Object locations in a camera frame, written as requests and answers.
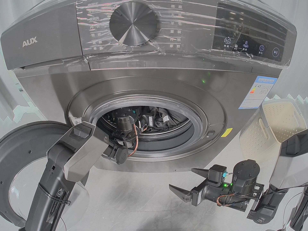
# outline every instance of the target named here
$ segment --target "label tag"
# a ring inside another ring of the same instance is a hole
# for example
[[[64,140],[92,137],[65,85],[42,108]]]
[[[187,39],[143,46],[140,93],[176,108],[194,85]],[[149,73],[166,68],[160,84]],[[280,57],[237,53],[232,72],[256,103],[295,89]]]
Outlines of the label tag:
[[[152,127],[153,126],[153,118],[149,116],[149,125]]]
[[[233,128],[228,128],[221,137],[227,137],[229,133],[231,133]]]
[[[197,205],[200,204],[200,202],[201,202],[201,195],[202,195],[202,191],[200,191],[200,192],[198,193],[198,202],[197,202]]]
[[[258,76],[238,109],[257,109],[262,104],[277,78]]]
[[[164,121],[164,122],[169,121],[169,117],[168,117],[168,116],[165,116],[165,117],[163,118],[163,121]]]

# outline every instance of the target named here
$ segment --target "open door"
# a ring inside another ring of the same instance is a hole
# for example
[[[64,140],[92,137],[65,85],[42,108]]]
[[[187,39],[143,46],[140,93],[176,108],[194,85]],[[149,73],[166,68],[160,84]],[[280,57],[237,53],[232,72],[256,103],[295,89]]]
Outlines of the open door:
[[[63,123],[39,121],[18,127],[0,139],[0,215],[4,219],[17,227],[25,226],[47,163],[47,151],[69,129]],[[89,204],[84,187],[87,177],[75,184],[71,205],[65,206],[57,231],[68,231],[84,215]]]

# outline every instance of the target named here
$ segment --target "qr code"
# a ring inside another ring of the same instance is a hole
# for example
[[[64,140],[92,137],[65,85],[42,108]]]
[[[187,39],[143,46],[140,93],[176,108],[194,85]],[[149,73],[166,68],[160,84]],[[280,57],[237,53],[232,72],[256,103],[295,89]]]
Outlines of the qr code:
[[[268,94],[272,86],[263,86],[259,94]]]

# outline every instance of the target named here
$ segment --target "play/pause button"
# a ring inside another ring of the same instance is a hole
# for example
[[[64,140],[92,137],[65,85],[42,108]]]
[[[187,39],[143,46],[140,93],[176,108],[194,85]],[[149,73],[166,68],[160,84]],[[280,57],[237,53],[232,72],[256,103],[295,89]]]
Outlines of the play/pause button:
[[[279,49],[276,47],[273,49],[273,57],[279,56]]]

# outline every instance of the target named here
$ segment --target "clothes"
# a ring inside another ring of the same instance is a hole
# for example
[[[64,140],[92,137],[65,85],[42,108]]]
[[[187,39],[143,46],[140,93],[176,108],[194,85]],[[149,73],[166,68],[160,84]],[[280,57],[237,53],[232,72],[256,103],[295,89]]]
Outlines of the clothes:
[[[162,131],[162,130],[168,130],[169,128],[177,126],[187,120],[186,116],[178,112],[172,111],[172,110],[159,108],[159,107],[153,107],[153,106],[144,107],[144,108],[148,109],[147,113],[153,114],[153,118],[154,118],[154,127],[148,128],[147,132],[157,132],[157,131]]]

